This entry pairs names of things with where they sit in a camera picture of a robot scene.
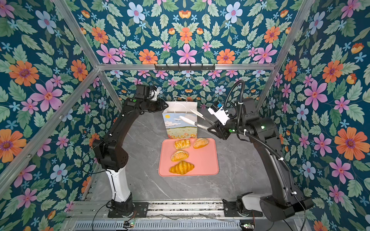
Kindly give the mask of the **painted landscape paper bag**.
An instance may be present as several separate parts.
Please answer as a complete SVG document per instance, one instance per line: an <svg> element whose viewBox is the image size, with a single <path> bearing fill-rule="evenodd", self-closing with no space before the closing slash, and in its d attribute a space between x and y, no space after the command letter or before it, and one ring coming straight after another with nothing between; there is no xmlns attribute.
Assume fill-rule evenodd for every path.
<svg viewBox="0 0 370 231"><path fill-rule="evenodd" d="M198 127L185 122L182 118L197 122L198 104L189 98L174 96L166 101L168 107L164 109L162 117L169 139L188 139L198 137Z"/></svg>

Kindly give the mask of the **braided bread loaf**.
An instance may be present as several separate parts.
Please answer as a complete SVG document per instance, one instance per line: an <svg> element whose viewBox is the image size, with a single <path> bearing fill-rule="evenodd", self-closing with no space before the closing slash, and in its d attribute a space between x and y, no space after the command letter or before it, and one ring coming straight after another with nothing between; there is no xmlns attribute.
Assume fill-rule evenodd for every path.
<svg viewBox="0 0 370 231"><path fill-rule="evenodd" d="M174 147L176 150L184 150L191 147L191 142L189 139L177 140L174 142Z"/></svg>

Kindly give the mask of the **sesame bun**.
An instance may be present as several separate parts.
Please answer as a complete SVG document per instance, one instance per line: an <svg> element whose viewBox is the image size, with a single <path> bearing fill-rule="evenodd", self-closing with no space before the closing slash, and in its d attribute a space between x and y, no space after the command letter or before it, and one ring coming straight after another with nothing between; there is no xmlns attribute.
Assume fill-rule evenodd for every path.
<svg viewBox="0 0 370 231"><path fill-rule="evenodd" d="M209 144L209 140L206 138L199 138L193 143L193 148L194 149L200 149Z"/></svg>
<svg viewBox="0 0 370 231"><path fill-rule="evenodd" d="M177 150L172 156L171 156L171 161L172 162L179 162L179 161L184 161L187 158L189 158L189 154L187 151L184 150Z"/></svg>

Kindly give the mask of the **large croissant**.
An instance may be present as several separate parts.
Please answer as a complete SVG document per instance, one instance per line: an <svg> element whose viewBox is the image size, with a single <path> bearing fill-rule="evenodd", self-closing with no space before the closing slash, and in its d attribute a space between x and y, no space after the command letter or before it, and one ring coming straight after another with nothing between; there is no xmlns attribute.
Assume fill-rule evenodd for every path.
<svg viewBox="0 0 370 231"><path fill-rule="evenodd" d="M169 172L173 174L185 175L188 172L192 171L195 166L192 163L181 161L175 166L171 167Z"/></svg>

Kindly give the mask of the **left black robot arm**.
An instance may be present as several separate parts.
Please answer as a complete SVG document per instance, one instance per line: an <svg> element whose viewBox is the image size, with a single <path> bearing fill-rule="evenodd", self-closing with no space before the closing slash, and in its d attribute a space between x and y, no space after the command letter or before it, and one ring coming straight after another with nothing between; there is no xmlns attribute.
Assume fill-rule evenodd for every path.
<svg viewBox="0 0 370 231"><path fill-rule="evenodd" d="M155 101L128 98L122 111L107 134L93 142L93 150L98 163L108 176L111 186L111 206L124 217L134 212L133 196L126 178L126 165L129 154L123 149L123 142L136 119L145 112L163 111L169 106L163 99Z"/></svg>

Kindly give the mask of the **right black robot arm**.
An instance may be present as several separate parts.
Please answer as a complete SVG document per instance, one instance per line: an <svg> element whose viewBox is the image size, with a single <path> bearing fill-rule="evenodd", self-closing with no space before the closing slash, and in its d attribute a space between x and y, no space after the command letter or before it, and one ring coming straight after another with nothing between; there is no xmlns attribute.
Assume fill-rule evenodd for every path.
<svg viewBox="0 0 370 231"><path fill-rule="evenodd" d="M251 142L257 150L269 178L272 193L258 195L245 193L238 196L237 212L244 216L251 211L262 212L272 222L285 220L298 212L306 213L313 207L311 197L305 196L292 177L292 170L282 154L282 145L275 122L262 118L255 107L253 98L239 99L232 105L235 114L227 110L228 100L223 104L214 103L209 113L217 118L207 131L220 139L227 140L231 134Z"/></svg>

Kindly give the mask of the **pink plastic tray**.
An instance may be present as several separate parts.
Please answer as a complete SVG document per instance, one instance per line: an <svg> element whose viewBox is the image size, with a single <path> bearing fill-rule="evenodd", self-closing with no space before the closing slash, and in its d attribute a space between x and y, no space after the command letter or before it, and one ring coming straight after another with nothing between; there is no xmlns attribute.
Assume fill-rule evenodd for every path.
<svg viewBox="0 0 370 231"><path fill-rule="evenodd" d="M190 139L191 145L185 149L185 152L188 153L188 158L184 161L192 164L194 168L184 174L184 176L212 176L218 174L219 165L215 140L209 138L209 144L199 149L193 147L195 141L196 139ZM179 163L171 160L171 156L177 151L175 142L176 139L167 139L162 142L158 170L159 175L162 177L181 176L180 174L170 172L170 168Z"/></svg>

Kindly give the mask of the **aluminium cage frame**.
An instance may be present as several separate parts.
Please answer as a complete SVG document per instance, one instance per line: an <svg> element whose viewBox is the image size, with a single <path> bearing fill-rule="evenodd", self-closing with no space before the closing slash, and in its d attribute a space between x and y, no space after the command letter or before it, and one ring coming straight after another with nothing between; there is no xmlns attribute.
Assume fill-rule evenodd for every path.
<svg viewBox="0 0 370 231"><path fill-rule="evenodd" d="M274 63L301 1L67 1L92 48L89 58L54 1L1 1L1 170L15 160L101 64L254 63L269 44ZM184 59L189 47L190 58ZM2 201L82 195L95 167L93 141L118 110L94 77Z"/></svg>

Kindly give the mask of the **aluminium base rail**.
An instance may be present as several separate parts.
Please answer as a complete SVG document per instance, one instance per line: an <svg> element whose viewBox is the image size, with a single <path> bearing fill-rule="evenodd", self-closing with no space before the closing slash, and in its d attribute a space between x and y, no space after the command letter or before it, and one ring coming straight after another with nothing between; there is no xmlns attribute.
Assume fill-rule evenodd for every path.
<svg viewBox="0 0 370 231"><path fill-rule="evenodd" d="M135 201L124 217L107 202L77 202L63 231L311 231L303 212L270 222L259 211L237 212L233 199Z"/></svg>

